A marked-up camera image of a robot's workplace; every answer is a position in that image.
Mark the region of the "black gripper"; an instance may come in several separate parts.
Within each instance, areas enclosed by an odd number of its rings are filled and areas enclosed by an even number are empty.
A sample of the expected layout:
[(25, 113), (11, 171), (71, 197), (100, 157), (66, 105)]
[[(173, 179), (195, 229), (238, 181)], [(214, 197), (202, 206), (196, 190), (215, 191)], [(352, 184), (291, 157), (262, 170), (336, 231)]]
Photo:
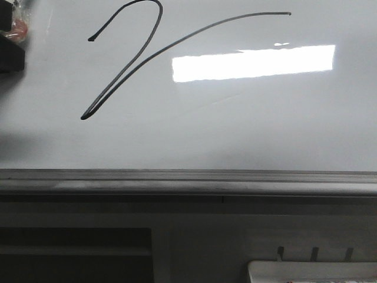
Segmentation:
[[(12, 27), (13, 4), (1, 1), (1, 32), (9, 32)], [(25, 50), (1, 34), (1, 73), (23, 71)]]

